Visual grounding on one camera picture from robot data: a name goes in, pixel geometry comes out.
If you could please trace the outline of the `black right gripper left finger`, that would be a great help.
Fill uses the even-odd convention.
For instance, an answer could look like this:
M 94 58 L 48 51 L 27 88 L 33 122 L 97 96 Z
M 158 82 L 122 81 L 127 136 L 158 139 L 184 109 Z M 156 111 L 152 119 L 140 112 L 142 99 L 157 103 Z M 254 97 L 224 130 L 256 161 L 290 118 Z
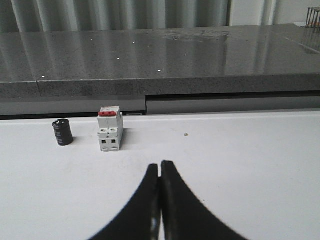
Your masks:
M 160 187 L 158 165 L 150 164 L 139 187 L 117 216 L 92 240 L 158 240 Z

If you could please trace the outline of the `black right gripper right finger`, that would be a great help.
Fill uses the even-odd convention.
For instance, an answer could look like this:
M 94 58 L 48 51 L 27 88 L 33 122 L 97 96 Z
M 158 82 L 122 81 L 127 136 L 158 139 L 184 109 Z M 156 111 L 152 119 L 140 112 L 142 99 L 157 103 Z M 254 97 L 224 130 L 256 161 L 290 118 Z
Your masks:
M 172 161 L 161 163 L 161 198 L 166 240 L 243 240 L 193 194 Z

